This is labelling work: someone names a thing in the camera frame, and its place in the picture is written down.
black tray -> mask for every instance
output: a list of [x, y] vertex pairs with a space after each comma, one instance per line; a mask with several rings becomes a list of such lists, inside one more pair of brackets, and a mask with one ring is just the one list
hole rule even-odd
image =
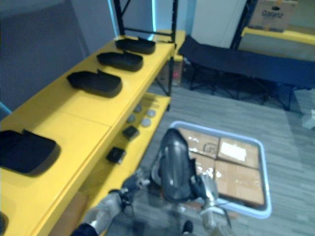
[[0, 166], [20, 173], [37, 175], [57, 159], [60, 148], [54, 140], [23, 130], [22, 134], [0, 132]]
[[132, 53], [101, 53], [97, 55], [97, 60], [102, 65], [110, 65], [122, 70], [137, 71], [143, 65], [142, 56]]
[[116, 96], [123, 87], [120, 77], [97, 70], [74, 72], [67, 76], [68, 81], [75, 89], [93, 93], [104, 97]]
[[122, 50], [129, 50], [137, 53], [152, 54], [156, 48], [156, 43], [147, 39], [138, 40], [125, 38], [115, 42], [116, 47]]

floor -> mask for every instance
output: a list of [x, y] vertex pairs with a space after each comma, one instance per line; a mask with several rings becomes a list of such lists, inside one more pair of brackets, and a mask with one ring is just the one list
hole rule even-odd
[[[162, 119], [141, 162], [150, 169], [159, 143], [170, 123], [188, 121], [215, 129], [256, 138], [263, 142], [273, 212], [259, 220], [234, 215], [236, 236], [313, 236], [315, 232], [315, 130], [301, 126], [301, 116], [315, 108], [315, 91], [295, 92], [292, 111], [280, 106], [233, 100], [210, 95], [207, 90], [174, 87], [171, 109]], [[108, 235], [180, 235], [183, 223], [194, 222], [196, 235], [206, 235], [196, 211], [184, 205], [172, 205], [159, 193], [143, 190], [134, 201], [134, 216], [121, 213]]]

blue light strip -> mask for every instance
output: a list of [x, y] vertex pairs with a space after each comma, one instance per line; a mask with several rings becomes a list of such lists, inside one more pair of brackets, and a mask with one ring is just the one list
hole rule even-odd
[[108, 2], [109, 11], [110, 11], [110, 18], [112, 19], [114, 34], [115, 34], [115, 37], [117, 37], [118, 34], [117, 34], [117, 28], [116, 28], [115, 17], [114, 17], [113, 5], [112, 5], [111, 0], [107, 0], [107, 2]]
[[[157, 30], [157, 22], [156, 22], [156, 0], [152, 0], [152, 27], [153, 31]], [[148, 40], [152, 40], [154, 37], [154, 34], [151, 34], [148, 38]]]
[[157, 22], [156, 22], [156, 0], [152, 0], [152, 25], [153, 31], [157, 30]]
[[8, 114], [12, 113], [12, 111], [7, 106], [5, 106], [2, 102], [0, 102], [0, 107], [1, 107], [1, 109], [3, 109]]

yellow shelf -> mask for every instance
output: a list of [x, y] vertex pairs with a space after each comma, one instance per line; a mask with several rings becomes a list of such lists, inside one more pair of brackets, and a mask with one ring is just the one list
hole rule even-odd
[[[142, 55], [141, 70], [127, 72], [97, 62], [98, 53], [118, 51], [115, 42], [111, 41], [3, 119], [1, 130], [25, 128], [61, 146], [54, 165], [40, 176], [27, 177], [1, 168], [1, 211], [9, 218], [4, 236], [44, 236], [50, 232], [95, 164], [104, 156], [173, 47], [172, 44], [157, 44], [153, 54]], [[121, 77], [123, 89], [116, 97], [105, 98], [76, 90], [66, 79], [72, 72], [95, 72], [97, 68]]]
[[[135, 126], [139, 130], [139, 135], [133, 140], [128, 141], [123, 135], [122, 131], [115, 137], [110, 148], [95, 168], [91, 171], [87, 180], [83, 183], [80, 191], [89, 197], [88, 208], [97, 205], [97, 203], [104, 198], [111, 189], [120, 189], [123, 181], [129, 177], [137, 169], [144, 152], [149, 145], [155, 130], [158, 127], [160, 120], [170, 102], [169, 97], [160, 96], [152, 93], [146, 93], [141, 99], [142, 111], [134, 113], [136, 120], [133, 123], [126, 123], [122, 130], [130, 125]], [[143, 127], [141, 125], [142, 118], [149, 118], [146, 112], [149, 109], [156, 111], [156, 115], [150, 118], [151, 125]], [[126, 155], [121, 164], [112, 164], [105, 159], [107, 153], [112, 147], [123, 148]]]
[[242, 37], [247, 33], [315, 45], [315, 29], [312, 28], [289, 26], [284, 32], [272, 32], [245, 27]]
[[[171, 33], [171, 31], [168, 29], [159, 29], [157, 31], [162, 32], [162, 33]], [[185, 36], [186, 36], [186, 32], [184, 30], [177, 30], [176, 31], [176, 37], [175, 37], [176, 48], [174, 50], [174, 60], [175, 61], [183, 61], [184, 57], [182, 55], [178, 54], [178, 50], [181, 48], [182, 44], [184, 43]], [[153, 37], [153, 40], [154, 41], [166, 41], [166, 42], [168, 42], [170, 40], [170, 37], [155, 34]]]

metal frame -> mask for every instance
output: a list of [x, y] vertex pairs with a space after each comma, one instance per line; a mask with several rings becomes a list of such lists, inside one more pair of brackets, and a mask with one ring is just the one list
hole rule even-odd
[[237, 29], [235, 31], [233, 41], [231, 43], [230, 49], [237, 50], [238, 46], [240, 45], [241, 39], [242, 39], [242, 32], [245, 26], [248, 25], [250, 22], [250, 18], [252, 16], [252, 13], [255, 10], [256, 4], [258, 0], [247, 0], [245, 7], [243, 9], [241, 19], [238, 23]]
[[[148, 31], [143, 29], [135, 29], [135, 28], [129, 28], [124, 26], [123, 16], [126, 12], [131, 0], [128, 0], [125, 4], [123, 10], [120, 4], [120, 0], [114, 0], [115, 5], [115, 11], [116, 11], [116, 18], [118, 23], [118, 29], [120, 35], [125, 35], [125, 31], [135, 31], [135, 32], [141, 32], [141, 33], [150, 33], [150, 34], [158, 34], [158, 35], [164, 35], [169, 36], [170, 41], [169, 43], [175, 44], [175, 34], [176, 34], [176, 21], [177, 21], [177, 10], [178, 10], [178, 0], [173, 0], [173, 14], [172, 14], [172, 29], [171, 33], [162, 33], [162, 32], [156, 32], [156, 31]], [[168, 80], [168, 90], [166, 90], [161, 83], [158, 83], [158, 85], [162, 88], [162, 90], [166, 93], [167, 96], [171, 96], [172, 92], [172, 82], [173, 82], [173, 69], [174, 69], [174, 57], [171, 56], [169, 60], [169, 80]]]
[[[253, 98], [262, 98], [260, 104], [264, 105], [265, 102], [267, 102], [269, 100], [269, 98], [273, 98], [275, 99], [279, 104], [281, 104], [281, 106], [283, 107], [283, 109], [285, 109], [286, 111], [290, 111], [291, 109], [291, 101], [292, 101], [292, 94], [293, 94], [293, 90], [295, 89], [296, 86], [294, 85], [290, 85], [290, 84], [281, 84], [282, 87], [288, 87], [289, 91], [288, 91], [288, 99], [287, 102], [283, 102], [282, 100], [280, 100], [280, 98], [277, 95], [274, 95], [272, 90], [267, 88], [259, 79], [255, 78], [255, 77], [251, 77], [251, 76], [242, 76], [240, 78], [236, 78], [235, 82], [237, 83], [237, 89], [236, 89], [236, 95], [231, 94], [228, 90], [226, 90], [224, 87], [219, 85], [219, 82], [222, 78], [222, 75], [225, 73], [224, 71], [220, 71], [220, 70], [216, 70], [216, 69], [211, 69], [208, 67], [204, 67], [195, 63], [191, 63], [192, 67], [193, 67], [193, 75], [190, 79], [190, 84], [189, 84], [189, 89], [190, 90], [194, 90], [197, 89], [201, 86], [204, 85], [209, 85], [209, 88], [211, 90], [212, 95], [215, 94], [215, 92], [218, 92], [218, 89], [220, 89], [221, 91], [225, 92], [226, 94], [228, 94], [232, 99], [236, 99], [236, 100], [248, 100], [248, 99], [253, 99]], [[198, 75], [201, 73], [201, 71], [203, 69], [206, 70], [213, 70], [216, 72], [217, 74], [217, 79], [215, 80], [214, 84], [198, 84], [197, 86], [194, 86], [194, 83], [196, 83], [196, 79], [198, 77]], [[245, 97], [240, 97], [239, 93], [240, 93], [240, 86], [241, 86], [241, 80], [251, 80], [253, 81], [258, 87], [260, 87], [262, 89], [261, 93], [258, 94], [253, 94], [253, 95], [249, 95], [249, 96], [245, 96]]]

